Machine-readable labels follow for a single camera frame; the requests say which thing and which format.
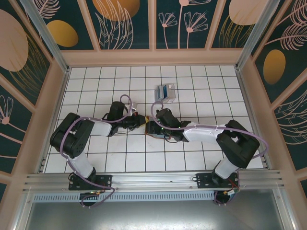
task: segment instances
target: black grid line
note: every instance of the black grid line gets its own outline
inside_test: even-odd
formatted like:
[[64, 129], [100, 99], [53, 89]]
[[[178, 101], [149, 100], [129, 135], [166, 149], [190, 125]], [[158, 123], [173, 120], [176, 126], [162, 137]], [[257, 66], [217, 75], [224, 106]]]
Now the black grid line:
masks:
[[[191, 78], [191, 80], [192, 80], [192, 88], [190, 88], [190, 87], [187, 87], [187, 88], [184, 88], [184, 85], [182, 85], [181, 87], [182, 88], [179, 88], [178, 87], [178, 80], [180, 79], [180, 78], [184, 78], [184, 76], [183, 77], [178, 77], [178, 75], [177, 75], [177, 68], [176, 68], [176, 66], [174, 66], [174, 72], [175, 72], [175, 74], [176, 74], [176, 76], [169, 76], [169, 77], [164, 77], [164, 76], [162, 76], [162, 68], [161, 68], [161, 66], [159, 66], [159, 68], [160, 68], [160, 76], [159, 77], [147, 77], [147, 71], [148, 71], [148, 68], [147, 67], [145, 67], [145, 77], [142, 77], [141, 79], [145, 79], [145, 86], [144, 86], [144, 89], [137, 89], [137, 90], [131, 90], [131, 79], [132, 78], [134, 78], [132, 75], [131, 75], [131, 71], [132, 71], [132, 68], [130, 67], [130, 76], [129, 76], [129, 78], [116, 78], [116, 72], [117, 72], [117, 67], [115, 67], [114, 69], [115, 69], [115, 72], [113, 73], [114, 74], [114, 77], [110, 77], [110, 78], [102, 78], [101, 77], [101, 74], [102, 74], [102, 68], [100, 68], [100, 73], [99, 73], [99, 78], [85, 78], [85, 75], [86, 75], [86, 73], [87, 73], [87, 68], [85, 68], [85, 72], [84, 72], [84, 76], [83, 76], [83, 78], [76, 78], [76, 79], [78, 79], [78, 80], [82, 80], [83, 81], [83, 83], [82, 83], [82, 88], [81, 88], [81, 90], [80, 91], [67, 91], [67, 88], [68, 88], [68, 83], [69, 83], [69, 81], [68, 81], [68, 83], [67, 83], [67, 85], [66, 85], [66, 89], [65, 89], [65, 92], [64, 92], [64, 97], [63, 97], [63, 100], [62, 100], [62, 102], [61, 102], [61, 108], [60, 108], [60, 111], [59, 111], [59, 116], [60, 116], [60, 113], [61, 113], [61, 111], [62, 111], [62, 107], [63, 106], [75, 106], [76, 107], [76, 109], [77, 109], [77, 113], [80, 111], [80, 105], [81, 105], [81, 96], [82, 96], [82, 92], [95, 92], [96, 93], [96, 95], [94, 95], [94, 93], [92, 93], [93, 94], [93, 97], [95, 96], [95, 104], [94, 103], [92, 103], [92, 102], [90, 102], [90, 103], [83, 103], [82, 105], [92, 105], [93, 107], [94, 107], [94, 114], [97, 112], [97, 106], [99, 105], [99, 106], [102, 106], [102, 107], [104, 107], [104, 105], [105, 105], [105, 107], [107, 107], [107, 106], [110, 106], [111, 105], [111, 102], [109, 102], [109, 101], [106, 101], [106, 100], [103, 100], [102, 102], [98, 102], [97, 100], [98, 100], [98, 92], [109, 92], [109, 91], [112, 91], [112, 94], [110, 94], [109, 95], [109, 99], [108, 100], [110, 100], [111, 99], [111, 95], [112, 95], [112, 101], [114, 100], [114, 96], [115, 96], [115, 93], [117, 92], [117, 91], [123, 91], [123, 90], [114, 90], [114, 88], [115, 88], [115, 79], [129, 79], [129, 89], [128, 90], [124, 90], [124, 91], [129, 91], [129, 96], [131, 96], [131, 92], [133, 92], [133, 91], [135, 91], [135, 92], [137, 92], [137, 91], [144, 91], [145, 92], [145, 102], [144, 103], [138, 103], [138, 105], [140, 105], [140, 107], [142, 106], [144, 106], [144, 110], [145, 110], [145, 114], [149, 114], [149, 111], [148, 111], [148, 109], [150, 109], [150, 107], [149, 107], [149, 104], [151, 104], [151, 103], [148, 103], [147, 102], [147, 97], [149, 97], [150, 96], [150, 94], [148, 94], [147, 95], [147, 91], [151, 91], [151, 93], [154, 93], [154, 90], [152, 90], [152, 89], [147, 89], [147, 80], [148, 79], [158, 79], [158, 78], [160, 78], [160, 83], [162, 84], [162, 82], [163, 82], [163, 80], [162, 80], [162, 78], [172, 78], [172, 80], [171, 81], [174, 81], [174, 83], [176, 83], [176, 85], [177, 85], [177, 89], [175, 89], [176, 91], [177, 91], [177, 97], [178, 97], [178, 101], [177, 102], [174, 102], [174, 103], [171, 103], [171, 104], [174, 104], [174, 106], [176, 107], [176, 109], [178, 108], [179, 109], [179, 111], [178, 111], [178, 119], [180, 119], [180, 120], [183, 120], [183, 119], [185, 119], [185, 120], [191, 120], [191, 119], [195, 119], [195, 120], [197, 120], [198, 121], [198, 123], [200, 123], [200, 119], [201, 118], [203, 118], [203, 117], [205, 117], [205, 118], [208, 118], [208, 117], [214, 117], [215, 118], [215, 122], [217, 123], [217, 119], [218, 118], [223, 118], [223, 117], [232, 117], [232, 119], [234, 119], [234, 117], [233, 117], [233, 111], [232, 111], [232, 109], [231, 109], [231, 107], [230, 107], [230, 101], [229, 101], [229, 94], [228, 94], [228, 92], [226, 92], [226, 96], [227, 96], [227, 100], [226, 99], [224, 99], [225, 101], [220, 101], [220, 102], [213, 102], [213, 99], [212, 99], [212, 92], [211, 92], [211, 90], [212, 90], [212, 87], [210, 86], [210, 84], [209, 84], [209, 79], [210, 79], [210, 77], [214, 77], [214, 76], [203, 76], [203, 77], [201, 77], [201, 76], [197, 76], [197, 77], [193, 77], [193, 74], [192, 74], [192, 69], [191, 69], [191, 66], [189, 66], [189, 71], [190, 71], [190, 76], [186, 76], [186, 78], [188, 77], [188, 78]], [[227, 88], [226, 87], [226, 84], [225, 84], [225, 79], [227, 78], [227, 76], [216, 76], [216, 77], [222, 77], [222, 80], [223, 80], [223, 85], [224, 85], [224, 87], [222, 87], [222, 86], [220, 86], [220, 87], [214, 87], [214, 89], [224, 89], [224, 90], [228, 90], [228, 89], [240, 89], [240, 87], [235, 87], [235, 88]], [[207, 81], [207, 84], [208, 84], [208, 87], [206, 87], [206, 88], [200, 88], [200, 89], [198, 89], [197, 88], [197, 90], [209, 90], [209, 92], [210, 92], [210, 98], [211, 98], [211, 102], [198, 102], [197, 101], [197, 99], [196, 99], [196, 92], [195, 92], [195, 90], [196, 90], [196, 88], [195, 88], [195, 82], [193, 81], [193, 79], [194, 78], [206, 78], [206, 81]], [[84, 88], [84, 84], [85, 84], [85, 80], [89, 80], [89, 79], [96, 79], [96, 80], [98, 80], [98, 86], [97, 86], [97, 89], [96, 90], [86, 90], [86, 91], [84, 91], [83, 90], [83, 88]], [[107, 89], [106, 87], [104, 87], [104, 90], [99, 90], [99, 85], [101, 84], [101, 82], [102, 82], [102, 80], [101, 79], [112, 79], [113, 80], [113, 82], [112, 82], [112, 85], [113, 85], [113, 87], [111, 86], [110, 87], [110, 89]], [[72, 82], [72, 86], [74, 86], [74, 84], [77, 84], [76, 86], [78, 86], [78, 87], [80, 87], [80, 82]], [[179, 92], [180, 92], [180, 90], [193, 90], [193, 93], [194, 93], [194, 99], [192, 99], [192, 100], [195, 100], [194, 102], [184, 102], [184, 103], [182, 103], [181, 101], [180, 101], [180, 99], [179, 99]], [[80, 96], [79, 96], [79, 102], [78, 103], [75, 103], [75, 104], [64, 104], [64, 100], [65, 100], [65, 96], [67, 95], [66, 93], [67, 92], [79, 92], [80, 93]], [[200, 116], [200, 111], [199, 111], [199, 109], [200, 109], [200, 107], [198, 107], [197, 106], [197, 104], [199, 104], [199, 103], [202, 103], [202, 104], [206, 104], [206, 103], [210, 103], [210, 104], [212, 104], [212, 107], [213, 107], [213, 114], [211, 115], [211, 114], [201, 114], [202, 116]], [[228, 105], [229, 105], [229, 108], [230, 108], [230, 111], [231, 111], [231, 114], [229, 114], [229, 115], [227, 115], [227, 116], [219, 116], [219, 117], [216, 117], [216, 111], [215, 111], [215, 108], [214, 108], [214, 105], [213, 105], [213, 103], [214, 104], [219, 104], [219, 103], [228, 103]], [[185, 112], [185, 115], [183, 116], [182, 115], [182, 113], [183, 113], [183, 111], [182, 111], [182, 104], [194, 104], [195, 105], [195, 108], [196, 108], [196, 111], [195, 112], [191, 112], [191, 113], [187, 113], [186, 114], [186, 112]], [[59, 124], [59, 122], [61, 122], [62, 121], [62, 119], [60, 119], [59, 118], [59, 116], [58, 116], [58, 118], [57, 118], [57, 122], [56, 122], [56, 126]], [[236, 117], [248, 117], [248, 115], [239, 115], [239, 116], [237, 116], [236, 115]], [[123, 149], [123, 150], [120, 150], [120, 149], [118, 149], [118, 150], [120, 150], [119, 152], [112, 152], [112, 154], [117, 154], [117, 153], [125, 153], [125, 165], [124, 166], [122, 166], [122, 167], [124, 167], [124, 168], [122, 168], [122, 169], [120, 169], [120, 170], [122, 170], [122, 171], [127, 171], [127, 150], [128, 150], [128, 134], [127, 133], [124, 133], [124, 134], [121, 134], [121, 135], [125, 135], [126, 136], [126, 148], [125, 148], [125, 150]], [[141, 133], [136, 133], [136, 134], [129, 134], [129, 135], [144, 135], [144, 134], [141, 134]], [[101, 154], [101, 153], [103, 153], [103, 154], [106, 154], [106, 156], [105, 156], [105, 159], [106, 159], [106, 161], [105, 161], [105, 165], [104, 165], [104, 170], [106, 171], [106, 166], [107, 166], [107, 164], [108, 164], [108, 154], [110, 153], [109, 152], [109, 144], [110, 144], [110, 142], [109, 141], [112, 141], [112, 140], [110, 140], [109, 138], [107, 139], [107, 141], [106, 141], [106, 151], [104, 152], [90, 152], [89, 153], [89, 148], [90, 148], [90, 146], [91, 146], [91, 138], [92, 138], [92, 136], [95, 136], [95, 135], [91, 135], [90, 136], [90, 139], [89, 139], [89, 142], [88, 142], [88, 151], [87, 151], [87, 157], [89, 156], [89, 154]], [[191, 149], [193, 149], [193, 148], [190, 148], [190, 147], [186, 147], [185, 148], [185, 145], [183, 144], [182, 145], [182, 149], [183, 150], [172, 150], [172, 147], [170, 147], [170, 148], [168, 148], [168, 150], [166, 150], [166, 148], [165, 148], [165, 146], [166, 146], [166, 143], [165, 143], [165, 140], [163, 140], [163, 142], [164, 142], [164, 144], [163, 144], [163, 150], [162, 149], [160, 149], [159, 151], [156, 151], [155, 149], [149, 149], [148, 147], [148, 145], [146, 144], [146, 141], [148, 141], [147, 140], [147, 138], [148, 137], [146, 137], [146, 135], [144, 135], [144, 139], [145, 139], [145, 161], [144, 161], [144, 167], [145, 167], [145, 172], [147, 171], [146, 170], [146, 167], [148, 167], [148, 165], [146, 164], [146, 158], [147, 158], [147, 154], [148, 153], [153, 153], [153, 152], [157, 152], [157, 153], [164, 153], [164, 170], [165, 171], [167, 171], [166, 170], [166, 153], [167, 152], [183, 152], [184, 153], [184, 163], [185, 163], [185, 170], [187, 170], [187, 162], [186, 162], [186, 153], [188, 153], [188, 152], [200, 152], [200, 151], [202, 151], [203, 152], [203, 158], [204, 158], [204, 163], [205, 163], [205, 169], [207, 169], [207, 165], [206, 165], [206, 158], [205, 158], [205, 153], [206, 152], [211, 152], [211, 151], [219, 151], [219, 150], [217, 150], [217, 149], [212, 149], [212, 150], [210, 150], [210, 148], [207, 148], [207, 149], [209, 149], [209, 150], [204, 150], [205, 149], [205, 147], [204, 147], [204, 144], [203, 143], [201, 143], [201, 145], [199, 146], [199, 147], [197, 147], [197, 148], [194, 148], [194, 150], [191, 150]], [[48, 165], [48, 161], [49, 161], [49, 157], [50, 157], [50, 155], [55, 155], [55, 154], [59, 154], [59, 153], [51, 153], [51, 152], [54, 152], [54, 151], [51, 151], [51, 148], [49, 149], [49, 151], [48, 151], [48, 158], [46, 159], [46, 163], [45, 163], [45, 167], [44, 167], [44, 171], [46, 171], [46, 169], [47, 169], [47, 165]]]

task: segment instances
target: flower illustration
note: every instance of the flower illustration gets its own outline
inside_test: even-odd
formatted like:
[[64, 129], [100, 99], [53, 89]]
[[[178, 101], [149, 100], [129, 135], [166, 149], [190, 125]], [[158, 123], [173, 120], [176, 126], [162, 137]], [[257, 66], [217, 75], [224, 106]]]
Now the flower illustration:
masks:
[[167, 46], [167, 41], [166, 41], [165, 28], [177, 25], [177, 21], [175, 21], [175, 19], [176, 18], [174, 16], [174, 13], [166, 13], [165, 15], [163, 13], [159, 13], [159, 20], [163, 27], [164, 40], [165, 40], [165, 45], [167, 49], [168, 49], [168, 46]]
[[184, 23], [186, 24], [188, 38], [187, 48], [189, 48], [189, 34], [193, 32], [203, 31], [208, 29], [206, 13], [195, 13], [191, 18], [191, 12], [184, 14]]
[[183, 7], [189, 5], [202, 5], [209, 2], [211, 2], [211, 0], [179, 0], [179, 4], [181, 5], [181, 7], [179, 13], [179, 26], [178, 26], [178, 49], [180, 49], [180, 26], [181, 26], [181, 15]]
[[0, 124], [7, 125], [10, 123], [10, 116], [13, 109], [14, 100], [8, 97], [7, 102], [3, 95], [0, 96]]
[[179, 0], [181, 6], [201, 5], [211, 2], [211, 0]]

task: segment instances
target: white grid floor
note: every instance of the white grid floor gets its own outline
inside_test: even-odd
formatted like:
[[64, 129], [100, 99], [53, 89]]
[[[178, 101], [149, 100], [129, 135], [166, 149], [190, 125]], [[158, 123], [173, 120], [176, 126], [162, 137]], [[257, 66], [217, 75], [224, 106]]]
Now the white grid floor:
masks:
[[[154, 88], [164, 83], [176, 86], [175, 101], [165, 104], [175, 117], [210, 125], [234, 119], [253, 131], [233, 66], [72, 68], [56, 126], [70, 112], [101, 118], [123, 94], [138, 104], [139, 114], [150, 115]], [[110, 138], [91, 136], [85, 148], [89, 162], [99, 173], [190, 171], [212, 170], [224, 157], [217, 144], [171, 144], [144, 135], [144, 130]], [[253, 159], [248, 168], [263, 168], [261, 158]], [[50, 148], [43, 172], [70, 173], [71, 169]]]

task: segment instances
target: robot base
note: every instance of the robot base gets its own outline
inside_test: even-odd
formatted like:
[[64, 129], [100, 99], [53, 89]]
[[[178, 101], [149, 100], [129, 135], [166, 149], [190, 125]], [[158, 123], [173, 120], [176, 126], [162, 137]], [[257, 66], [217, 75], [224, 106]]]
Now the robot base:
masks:
[[[233, 172], [229, 178], [236, 186], [238, 186], [238, 174]], [[219, 186], [213, 182], [212, 173], [198, 173], [196, 174], [195, 182], [198, 188], [232, 188], [229, 180], [223, 180]]]
[[[112, 185], [112, 175], [96, 175], [95, 180], [93, 181], [95, 184], [100, 184], [103, 186], [111, 187]], [[82, 180], [79, 176], [76, 174], [72, 174], [69, 177], [69, 187], [68, 190], [70, 191], [86, 191], [86, 190], [92, 190], [92, 191], [100, 191], [103, 190], [100, 187], [93, 186], [84, 180]]]

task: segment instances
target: perforated metal strip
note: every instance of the perforated metal strip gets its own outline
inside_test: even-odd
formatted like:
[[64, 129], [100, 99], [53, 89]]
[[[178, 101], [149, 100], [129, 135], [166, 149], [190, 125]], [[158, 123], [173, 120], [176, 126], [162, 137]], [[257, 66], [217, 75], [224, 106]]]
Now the perforated metal strip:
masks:
[[[91, 197], [85, 202], [101, 201], [108, 194]], [[34, 203], [71, 203], [80, 202], [80, 193], [72, 194], [36, 194]], [[152, 193], [115, 193], [107, 202], [137, 202], [137, 201], [183, 201], [183, 200], [213, 200], [213, 191], [191, 192], [152, 192]]]

